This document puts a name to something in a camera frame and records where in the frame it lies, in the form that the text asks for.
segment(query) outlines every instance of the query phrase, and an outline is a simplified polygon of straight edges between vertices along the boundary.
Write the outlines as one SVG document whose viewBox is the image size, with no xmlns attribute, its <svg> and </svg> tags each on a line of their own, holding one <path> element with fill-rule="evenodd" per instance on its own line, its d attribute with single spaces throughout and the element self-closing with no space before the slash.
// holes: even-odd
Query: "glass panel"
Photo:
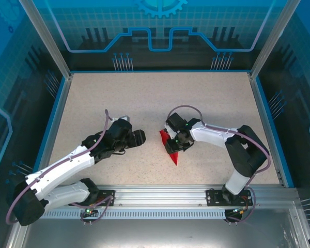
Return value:
<svg viewBox="0 0 310 248">
<path fill-rule="evenodd" d="M 20 3 L 0 1 L 0 247 L 9 182 L 35 166 L 61 78 Z"/>
<path fill-rule="evenodd" d="M 250 70 L 286 0 L 35 0 L 71 70 Z"/>
<path fill-rule="evenodd" d="M 310 0 L 301 0 L 259 78 L 293 182 L 309 199 Z"/>
</svg>

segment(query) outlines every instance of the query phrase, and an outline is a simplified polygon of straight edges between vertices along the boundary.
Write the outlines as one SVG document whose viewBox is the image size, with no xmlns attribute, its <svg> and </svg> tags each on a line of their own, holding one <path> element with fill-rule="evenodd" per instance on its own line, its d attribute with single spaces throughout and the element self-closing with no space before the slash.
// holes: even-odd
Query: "gear graphic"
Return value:
<svg viewBox="0 0 310 248">
<path fill-rule="evenodd" d="M 153 18 L 156 16 L 168 18 L 170 14 L 176 14 L 177 10 L 182 10 L 182 5 L 187 4 L 187 0 L 135 0 L 134 3 L 139 6 L 139 10 L 143 10 Z"/>
<path fill-rule="evenodd" d="M 0 0 L 0 14 L 2 18 L 12 24 L 20 16 L 20 4 L 18 0 Z"/>
</svg>

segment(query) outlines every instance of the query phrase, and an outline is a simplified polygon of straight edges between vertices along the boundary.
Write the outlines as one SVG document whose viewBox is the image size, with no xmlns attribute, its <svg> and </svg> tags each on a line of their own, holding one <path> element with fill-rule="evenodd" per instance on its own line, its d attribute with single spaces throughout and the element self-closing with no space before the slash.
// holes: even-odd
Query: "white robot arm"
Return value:
<svg viewBox="0 0 310 248">
<path fill-rule="evenodd" d="M 166 151 L 169 154 L 181 150 L 185 151 L 195 141 L 206 142 L 227 149 L 235 168 L 230 179 L 222 188 L 222 196 L 229 204 L 237 198 L 253 174 L 266 160 L 265 154 L 254 144 L 235 134 L 239 132 L 250 137 L 267 151 L 254 131 L 245 125 L 239 129 L 225 129 L 205 125 L 201 120 L 195 118 L 187 122 L 177 113 L 173 113 L 166 120 L 164 128 L 170 136 L 170 139 L 165 144 Z"/>
<path fill-rule="evenodd" d="M 13 207 L 13 212 L 22 226 L 33 223 L 53 208 L 70 203 L 84 206 L 95 203 L 99 198 L 99 190 L 88 178 L 65 187 L 57 188 L 57 186 L 77 172 L 109 158 L 112 154 L 140 146 L 146 140 L 143 130 L 132 131 L 129 117 L 116 119 L 101 141 L 91 149 L 101 133 L 87 137 L 75 150 L 52 165 L 25 178 L 12 179 L 7 194 L 9 205 L 12 205 L 17 196 L 29 187 Z"/>
</svg>

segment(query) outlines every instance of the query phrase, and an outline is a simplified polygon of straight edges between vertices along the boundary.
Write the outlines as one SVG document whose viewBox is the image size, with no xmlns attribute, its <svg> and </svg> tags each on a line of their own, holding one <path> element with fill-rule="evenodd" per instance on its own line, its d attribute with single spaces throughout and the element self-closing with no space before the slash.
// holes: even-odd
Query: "speckled work surface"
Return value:
<svg viewBox="0 0 310 248">
<path fill-rule="evenodd" d="M 95 73 L 75 74 L 56 137 L 51 163 L 87 136 L 103 129 L 105 114 L 129 115 L 134 130 L 143 129 L 146 142 L 77 173 L 65 182 L 89 177 L 96 184 L 224 184 L 234 168 L 225 149 L 201 142 L 180 152 L 175 166 L 159 131 L 168 112 L 181 104 L 199 108 L 206 123 L 253 128 L 268 146 L 246 73 Z M 185 119 L 198 118 L 182 108 Z M 273 165 L 253 183 L 278 183 Z"/>
</svg>

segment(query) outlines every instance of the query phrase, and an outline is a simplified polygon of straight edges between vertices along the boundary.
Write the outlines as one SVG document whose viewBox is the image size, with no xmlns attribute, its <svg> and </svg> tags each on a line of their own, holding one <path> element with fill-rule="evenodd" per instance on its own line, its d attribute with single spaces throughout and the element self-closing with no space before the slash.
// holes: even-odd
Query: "red object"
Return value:
<svg viewBox="0 0 310 248">
<path fill-rule="evenodd" d="M 161 134 L 161 137 L 162 137 L 163 145 L 165 146 L 166 141 L 170 138 L 170 136 L 168 135 L 167 132 L 164 131 L 164 129 L 160 131 L 160 134 Z M 171 153 L 169 155 L 170 155 L 170 158 L 172 159 L 172 161 L 175 163 L 175 165 L 177 165 L 177 163 L 178 163 L 178 153 L 174 152 L 174 153 Z"/>
</svg>

